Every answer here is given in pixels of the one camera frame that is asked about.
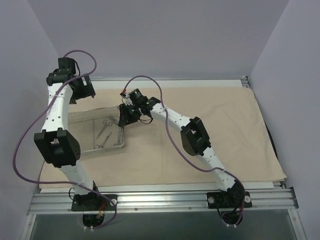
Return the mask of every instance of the purple cable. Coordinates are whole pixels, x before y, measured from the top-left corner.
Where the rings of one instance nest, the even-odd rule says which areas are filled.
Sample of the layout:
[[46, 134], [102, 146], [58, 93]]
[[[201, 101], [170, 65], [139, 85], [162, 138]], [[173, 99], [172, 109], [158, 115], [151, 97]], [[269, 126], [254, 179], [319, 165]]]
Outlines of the purple cable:
[[[230, 175], [231, 177], [233, 177], [234, 179], [236, 179], [240, 184], [241, 186], [243, 187], [243, 189], [245, 189], [245, 187], [243, 186], [243, 184], [241, 183], [241, 181], [235, 176], [233, 175], [231, 172], [228, 172], [226, 171], [225, 169], [221, 168], [221, 167], [214, 167], [214, 168], [211, 168], [211, 169], [202, 169], [198, 166], [196, 166], [195, 164], [193, 164], [185, 155], [184, 153], [179, 149], [179, 147], [177, 146], [177, 144], [175, 143], [175, 141], [173, 140], [171, 134], [170, 134], [170, 131], [169, 131], [169, 124], [168, 124], [168, 120], [169, 120], [169, 113], [168, 113], [168, 110], [166, 109], [165, 107], [165, 104], [164, 104], [164, 99], [163, 99], [163, 93], [162, 93], [162, 89], [160, 87], [160, 85], [157, 83], [156, 80], [154, 80], [152, 77], [149, 77], [149, 76], [145, 76], [145, 75], [138, 75], [138, 76], [134, 76], [133, 78], [131, 78], [127, 83], [126, 85], [124, 86], [124, 91], [127, 89], [129, 83], [131, 81], [133, 81], [134, 79], [137, 79], [137, 78], [146, 78], [146, 79], [149, 79], [151, 81], [153, 81], [157, 87], [159, 88], [159, 91], [160, 91], [160, 101], [161, 101], [161, 105], [162, 105], [162, 108], [164, 109], [165, 111], [165, 130], [166, 130], [166, 133], [170, 139], [170, 142], [172, 143], [172, 145], [174, 146], [175, 150], [180, 154], [180, 156], [188, 163], [190, 164], [192, 167], [194, 167], [195, 169], [201, 171], [201, 172], [204, 172], [204, 173], [210, 173], [214, 170], [220, 170], [220, 171], [223, 171], [225, 173], [227, 173], [228, 175]], [[243, 216], [243, 212], [244, 212], [244, 205], [245, 205], [245, 194], [243, 196], [243, 200], [242, 200], [242, 204], [241, 204], [241, 208], [240, 208], [240, 216], [239, 216], [239, 219], [238, 221], [235, 223], [235, 225], [238, 225], [242, 216]]]
[[[12, 167], [13, 167], [13, 170], [15, 172], [15, 174], [21, 178], [22, 180], [26, 181], [26, 182], [29, 182], [29, 183], [32, 183], [32, 184], [72, 184], [72, 185], [77, 185], [79, 186], [80, 188], [82, 189], [85, 189], [89, 192], [92, 192], [94, 194], [97, 194], [99, 195], [100, 197], [104, 198], [105, 200], [107, 200], [108, 202], [110, 202], [111, 206], [115, 206], [115, 204], [111, 201], [110, 198], [104, 196], [103, 194], [101, 194], [100, 192], [98, 191], [94, 191], [92, 189], [89, 189], [77, 182], [74, 182], [74, 181], [37, 181], [37, 180], [31, 180], [31, 179], [28, 179], [26, 177], [24, 177], [17, 169], [17, 164], [16, 164], [16, 161], [17, 161], [17, 153], [18, 153], [18, 150], [19, 150], [19, 147], [21, 145], [21, 142], [23, 141], [23, 139], [25, 138], [26, 134], [29, 132], [29, 130], [33, 127], [33, 125], [35, 125], [35, 123], [37, 121], [39, 121], [39, 119], [45, 115], [49, 109], [51, 108], [51, 106], [54, 104], [55, 100], [57, 99], [57, 95], [61, 92], [61, 90], [66, 86], [68, 85], [69, 83], [71, 83], [72, 81], [74, 80], [77, 80], [77, 79], [80, 79], [80, 78], [83, 78], [85, 76], [88, 76], [90, 74], [92, 74], [96, 68], [97, 68], [97, 61], [96, 59], [94, 58], [94, 56], [92, 56], [90, 53], [86, 52], [86, 51], [83, 51], [83, 50], [72, 50], [72, 51], [69, 51], [67, 52], [63, 57], [65, 58], [67, 55], [71, 54], [71, 53], [74, 53], [74, 52], [80, 52], [80, 53], [84, 53], [84, 54], [87, 54], [88, 56], [90, 56], [92, 58], [92, 60], [94, 61], [94, 68], [92, 69], [92, 71], [88, 72], [88, 73], [85, 73], [85, 74], [82, 74], [80, 76], [76, 76], [76, 77], [73, 77], [71, 79], [69, 79], [68, 81], [66, 81], [65, 83], [63, 83], [61, 85], [61, 87], [57, 90], [56, 92], [56, 95], [53, 97], [52, 101], [49, 103], [49, 105], [46, 107], [46, 109], [31, 123], [31, 125], [25, 130], [25, 132], [22, 134], [22, 136], [19, 138], [16, 146], [15, 146], [15, 149], [14, 149], [14, 152], [13, 152], [13, 157], [12, 157]], [[103, 222], [100, 226], [97, 226], [97, 227], [94, 227], [95, 229], [96, 228], [101, 228], [105, 225], [107, 225], [108, 223], [110, 223], [117, 215], [117, 208], [115, 208], [115, 211], [114, 211], [114, 215], [112, 216], [112, 218], [110, 218], [108, 221], [105, 221]]]

